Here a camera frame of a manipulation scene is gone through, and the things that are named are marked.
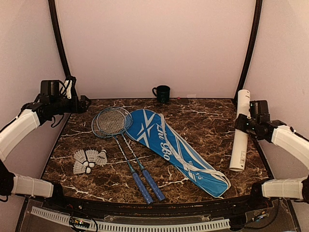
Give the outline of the white shuttlecock tube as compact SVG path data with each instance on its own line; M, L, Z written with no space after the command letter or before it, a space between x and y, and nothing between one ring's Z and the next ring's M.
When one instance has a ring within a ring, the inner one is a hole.
M244 126L241 121L250 115L250 91L242 89L238 92L238 103L237 103L237 119L235 122L235 136L233 142L232 155L230 160L229 169L234 172L242 172L245 169L245 161L247 154L248 134L245 129L240 129Z

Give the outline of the white shuttlecock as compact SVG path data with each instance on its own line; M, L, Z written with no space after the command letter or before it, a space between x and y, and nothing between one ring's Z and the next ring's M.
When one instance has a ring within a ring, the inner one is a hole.
M85 151L83 149L80 149L80 150L75 152L74 159L76 161L80 162L85 167L87 167L89 165Z
M96 164L99 166L104 166L107 164L106 150L102 150L96 156Z
M98 151L90 149L90 150L86 150L85 154L86 154L87 159L88 159L89 167L90 168L95 167Z
M73 174L89 174L91 173L91 168L88 166L84 166L79 161L75 161L73 166Z

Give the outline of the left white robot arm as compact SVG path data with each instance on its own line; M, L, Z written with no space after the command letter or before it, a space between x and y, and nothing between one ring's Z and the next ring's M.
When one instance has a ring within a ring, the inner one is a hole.
M56 115L84 113L91 104L85 95L80 98L64 97L49 103L30 102L22 107L21 113L0 131L0 194L12 194L49 198L49 203L58 211L68 207L68 199L54 192L54 184L41 179L10 172L4 165L11 151L32 131L51 121Z

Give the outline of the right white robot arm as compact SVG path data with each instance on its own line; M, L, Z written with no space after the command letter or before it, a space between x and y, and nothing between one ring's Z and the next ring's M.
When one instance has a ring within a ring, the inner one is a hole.
M235 128L255 138L266 140L298 159L306 168L309 167L309 141L292 127L274 120L259 122L239 114ZM309 202L309 178L271 179L253 185L255 191L247 198L246 205L256 210L265 202L265 198L290 198L300 202Z

